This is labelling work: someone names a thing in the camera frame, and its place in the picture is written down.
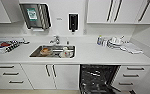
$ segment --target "stainless steel sink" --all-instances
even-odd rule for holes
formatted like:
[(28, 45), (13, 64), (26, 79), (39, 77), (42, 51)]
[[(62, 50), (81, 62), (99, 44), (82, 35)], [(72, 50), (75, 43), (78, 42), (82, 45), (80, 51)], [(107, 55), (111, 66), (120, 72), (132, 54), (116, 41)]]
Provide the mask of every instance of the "stainless steel sink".
[[(61, 58), (59, 56), (59, 54), (61, 52), (63, 52), (63, 48), (67, 47), (69, 51), (71, 51), (73, 53), (73, 55), (69, 58), (73, 58), (75, 56), (75, 46), (39, 46), (31, 55), (30, 57), (51, 57), (51, 58)], [(48, 48), (50, 50), (52, 50), (52, 54), (51, 55), (41, 55), (40, 51), (43, 48)]]

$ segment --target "sticker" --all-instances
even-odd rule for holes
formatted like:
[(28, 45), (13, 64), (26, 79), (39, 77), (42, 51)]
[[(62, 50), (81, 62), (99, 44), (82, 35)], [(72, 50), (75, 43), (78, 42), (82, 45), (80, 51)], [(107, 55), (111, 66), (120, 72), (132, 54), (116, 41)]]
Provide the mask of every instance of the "sticker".
[(28, 8), (27, 13), (28, 13), (30, 21), (36, 21), (37, 20), (35, 8)]

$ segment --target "wall-mounted dispenser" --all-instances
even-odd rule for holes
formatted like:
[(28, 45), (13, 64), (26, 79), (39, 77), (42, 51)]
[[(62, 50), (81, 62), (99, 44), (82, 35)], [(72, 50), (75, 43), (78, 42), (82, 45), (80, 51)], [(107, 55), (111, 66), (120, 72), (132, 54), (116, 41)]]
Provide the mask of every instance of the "wall-mounted dispenser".
[(69, 30), (72, 30), (72, 33), (78, 29), (78, 14), (69, 14)]
[(47, 29), (51, 26), (46, 4), (20, 4), (27, 28)]

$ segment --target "lower cabinet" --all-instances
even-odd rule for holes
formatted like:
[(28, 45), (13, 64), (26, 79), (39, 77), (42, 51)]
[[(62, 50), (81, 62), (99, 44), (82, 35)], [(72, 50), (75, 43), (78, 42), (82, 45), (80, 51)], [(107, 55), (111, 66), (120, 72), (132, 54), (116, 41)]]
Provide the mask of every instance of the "lower cabinet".
[(21, 64), (34, 89), (79, 89), (80, 65)]
[(149, 71), (150, 66), (121, 66), (112, 86), (121, 91), (131, 91)]
[(0, 64), (0, 89), (33, 89), (20, 64)]

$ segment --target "dishwasher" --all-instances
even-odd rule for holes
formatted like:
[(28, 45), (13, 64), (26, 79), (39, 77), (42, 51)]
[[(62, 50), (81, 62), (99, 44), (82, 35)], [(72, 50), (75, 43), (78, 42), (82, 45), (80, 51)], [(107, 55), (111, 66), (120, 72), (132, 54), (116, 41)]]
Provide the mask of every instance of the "dishwasher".
[(116, 94), (116, 92), (120, 92), (111, 86), (119, 67), (118, 65), (80, 65), (81, 94)]

